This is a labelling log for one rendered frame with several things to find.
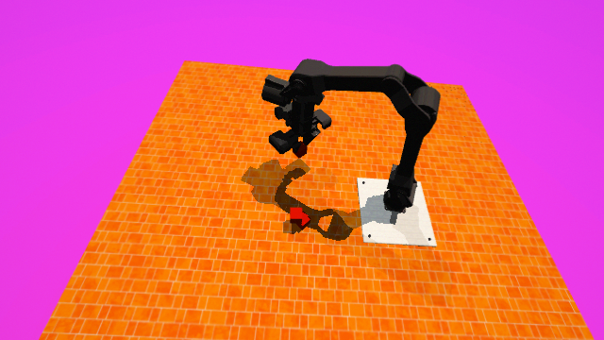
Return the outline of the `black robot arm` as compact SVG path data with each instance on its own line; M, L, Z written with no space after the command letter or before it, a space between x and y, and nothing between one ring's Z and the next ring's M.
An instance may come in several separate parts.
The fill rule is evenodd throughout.
M405 213L412 207L417 181L414 178L422 142L435 125L441 93L399 64L389 66L332 66L317 59L303 59L289 80L272 75L265 78L261 98L278 105L275 117L292 121L289 111L299 118L311 117L320 106L325 91L384 93L405 120L406 139L400 164L393 164L385 210ZM387 208L387 209L386 209Z

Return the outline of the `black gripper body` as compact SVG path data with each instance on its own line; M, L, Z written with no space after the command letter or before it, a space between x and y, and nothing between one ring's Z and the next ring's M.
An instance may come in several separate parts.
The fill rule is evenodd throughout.
M298 143L298 138L303 137L310 132L318 129L317 124L322 125L322 129L329 128L332 120L323 110L315 110L313 115L308 118L299 118L295 116L292 110L289 110L292 121L289 126L292 128L285 134L282 130L269 135L269 143L279 153L284 154L292 149L293 145Z

